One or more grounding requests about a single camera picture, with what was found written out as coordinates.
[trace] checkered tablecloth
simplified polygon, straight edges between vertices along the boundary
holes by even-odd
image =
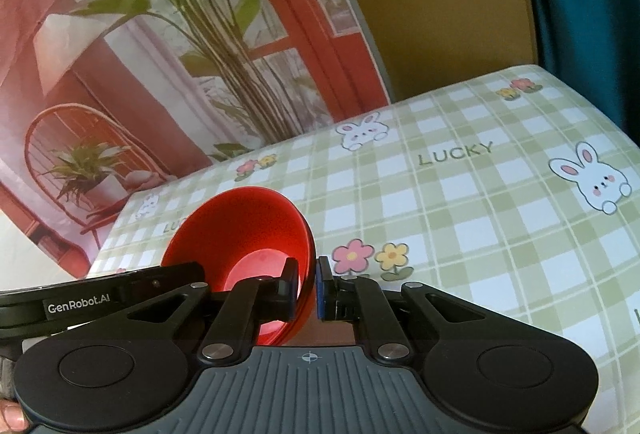
[[[351,127],[377,139],[355,151],[347,147],[358,139],[336,125],[136,194],[91,276],[157,265],[204,201],[235,186],[269,187],[297,205],[337,270],[390,289],[422,281],[574,340],[600,372],[586,427],[640,432],[638,148],[535,66],[364,119]],[[581,141],[632,188],[610,215],[549,167],[556,157],[578,162]]]

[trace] white pot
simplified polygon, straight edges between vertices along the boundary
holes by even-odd
[[[108,175],[98,185],[87,191],[87,199],[96,207],[108,207],[127,197],[127,191],[113,175]]]

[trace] white bunny illustration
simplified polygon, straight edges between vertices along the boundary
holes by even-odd
[[[575,146],[580,165],[564,158],[549,161],[549,167],[561,178],[577,183],[587,203],[612,215],[622,196],[631,194],[629,181],[622,172],[598,160],[598,153],[585,141]]]
[[[378,122],[379,116],[380,113],[376,111],[364,117],[360,125],[351,122],[339,125],[336,131],[343,135],[342,146],[349,151],[357,151],[365,143],[385,138],[389,128]]]
[[[142,205],[140,205],[140,208],[136,212],[136,221],[142,218],[146,218],[149,215],[153,215],[156,211],[156,207],[158,207],[159,199],[160,196],[158,194],[147,194],[142,200]]]

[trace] teal fabric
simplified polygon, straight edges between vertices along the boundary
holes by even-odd
[[[640,138],[640,0],[532,0],[540,64]]]

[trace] ribbed gray surface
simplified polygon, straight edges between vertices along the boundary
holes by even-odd
[[[313,353],[313,362],[304,359]],[[185,401],[132,434],[456,434],[406,369],[362,349],[254,348],[234,367],[207,369]],[[52,434],[37,427],[36,434]]]

